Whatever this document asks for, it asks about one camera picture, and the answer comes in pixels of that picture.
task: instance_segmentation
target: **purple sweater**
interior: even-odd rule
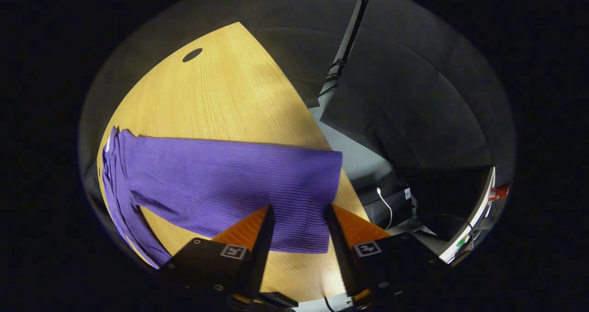
[[[118,232],[152,266],[171,258],[139,206],[172,224],[214,237],[271,204],[271,251],[328,251],[324,208],[337,192],[341,152],[221,140],[135,137],[111,130],[103,182]]]

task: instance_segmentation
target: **red object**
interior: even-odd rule
[[[509,184],[495,186],[494,188],[491,188],[491,191],[489,192],[489,201],[497,201],[499,199],[503,199],[507,197],[508,193]]]

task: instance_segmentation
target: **oval hole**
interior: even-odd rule
[[[196,58],[196,56],[198,56],[198,54],[200,54],[200,52],[202,52],[202,48],[197,48],[196,50],[193,50],[189,54],[186,54],[185,58],[182,59],[182,62],[185,63],[189,62],[190,60],[193,60],[194,58]]]

